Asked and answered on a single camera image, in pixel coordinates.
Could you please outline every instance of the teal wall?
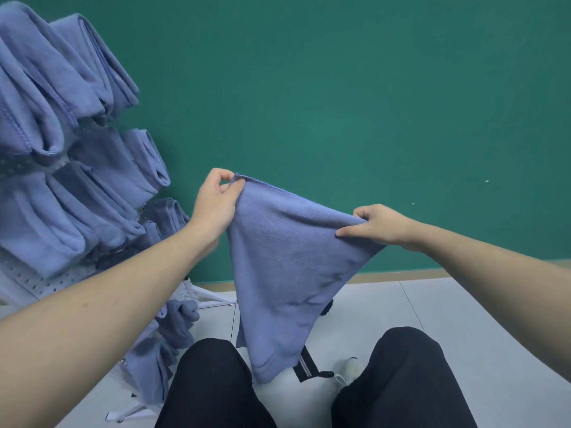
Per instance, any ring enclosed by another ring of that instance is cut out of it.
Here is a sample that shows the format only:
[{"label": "teal wall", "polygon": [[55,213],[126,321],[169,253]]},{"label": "teal wall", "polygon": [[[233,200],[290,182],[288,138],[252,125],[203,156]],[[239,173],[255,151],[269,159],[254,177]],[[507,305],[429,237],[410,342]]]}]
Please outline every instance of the teal wall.
[{"label": "teal wall", "polygon": [[[190,213],[213,166],[571,257],[571,0],[22,0],[86,15]],[[366,271],[431,268],[388,248]],[[232,279],[227,242],[191,273]]]}]

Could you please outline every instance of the shoe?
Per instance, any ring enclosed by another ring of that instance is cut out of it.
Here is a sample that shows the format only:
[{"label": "shoe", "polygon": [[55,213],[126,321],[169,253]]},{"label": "shoe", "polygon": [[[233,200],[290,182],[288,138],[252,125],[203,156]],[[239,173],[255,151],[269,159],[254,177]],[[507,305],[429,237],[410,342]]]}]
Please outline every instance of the shoe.
[{"label": "shoe", "polygon": [[350,357],[338,363],[338,369],[334,371],[336,373],[334,379],[340,388],[345,388],[355,381],[364,370],[365,367],[359,359]]}]

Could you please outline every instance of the finger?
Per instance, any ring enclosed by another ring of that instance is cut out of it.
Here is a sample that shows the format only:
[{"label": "finger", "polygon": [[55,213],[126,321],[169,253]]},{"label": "finger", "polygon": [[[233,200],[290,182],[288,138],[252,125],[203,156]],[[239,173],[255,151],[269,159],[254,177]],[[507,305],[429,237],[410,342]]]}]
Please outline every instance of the finger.
[{"label": "finger", "polygon": [[344,226],[335,231],[337,237],[367,237],[368,223]]},{"label": "finger", "polygon": [[363,205],[361,207],[357,207],[353,210],[353,216],[369,220],[369,215],[371,214],[371,206]]},{"label": "finger", "polygon": [[229,197],[230,201],[235,204],[236,201],[238,201],[238,197],[240,196],[242,189],[244,189],[244,186],[246,186],[245,179],[236,180],[229,188],[226,189],[226,192],[224,193],[225,197]]},{"label": "finger", "polygon": [[212,168],[204,184],[218,186],[222,180],[230,181],[232,177],[234,177],[234,173],[229,169]]}]

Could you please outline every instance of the right hand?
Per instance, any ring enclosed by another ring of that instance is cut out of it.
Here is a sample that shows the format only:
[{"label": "right hand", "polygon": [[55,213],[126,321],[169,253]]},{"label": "right hand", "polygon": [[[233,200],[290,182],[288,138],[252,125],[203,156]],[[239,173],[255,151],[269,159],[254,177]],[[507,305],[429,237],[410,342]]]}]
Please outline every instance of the right hand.
[{"label": "right hand", "polygon": [[415,241],[421,223],[381,204],[357,207],[353,216],[368,222],[337,230],[338,237],[365,237],[383,245],[399,245],[417,251]]}]

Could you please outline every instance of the leg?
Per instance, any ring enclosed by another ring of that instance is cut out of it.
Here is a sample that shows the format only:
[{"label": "leg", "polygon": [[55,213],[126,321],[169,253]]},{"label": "leg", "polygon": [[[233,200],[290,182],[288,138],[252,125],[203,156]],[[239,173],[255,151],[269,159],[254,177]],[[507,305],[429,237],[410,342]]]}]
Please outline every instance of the leg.
[{"label": "leg", "polygon": [[197,341],[182,356],[155,428],[275,428],[230,341]]},{"label": "leg", "polygon": [[389,329],[379,339],[331,417],[334,428],[476,427],[440,345],[414,328]]}]

